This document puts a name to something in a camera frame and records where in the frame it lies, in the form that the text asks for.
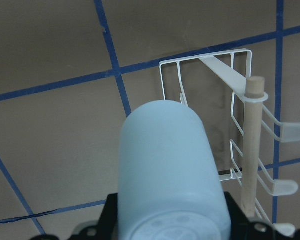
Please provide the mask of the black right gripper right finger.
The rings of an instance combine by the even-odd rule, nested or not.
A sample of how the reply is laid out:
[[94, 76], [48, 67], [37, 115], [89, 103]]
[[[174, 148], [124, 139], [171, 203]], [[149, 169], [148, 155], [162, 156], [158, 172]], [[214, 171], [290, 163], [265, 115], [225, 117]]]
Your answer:
[[267, 223], [249, 220], [229, 192], [224, 192], [231, 219], [230, 240], [300, 240], [300, 229], [285, 236]]

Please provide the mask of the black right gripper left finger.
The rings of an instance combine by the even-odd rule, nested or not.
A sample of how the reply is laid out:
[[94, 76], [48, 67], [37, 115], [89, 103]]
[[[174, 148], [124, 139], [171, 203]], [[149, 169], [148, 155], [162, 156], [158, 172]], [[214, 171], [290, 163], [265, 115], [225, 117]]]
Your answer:
[[109, 194], [98, 220], [80, 223], [68, 240], [114, 240], [118, 238], [118, 194]]

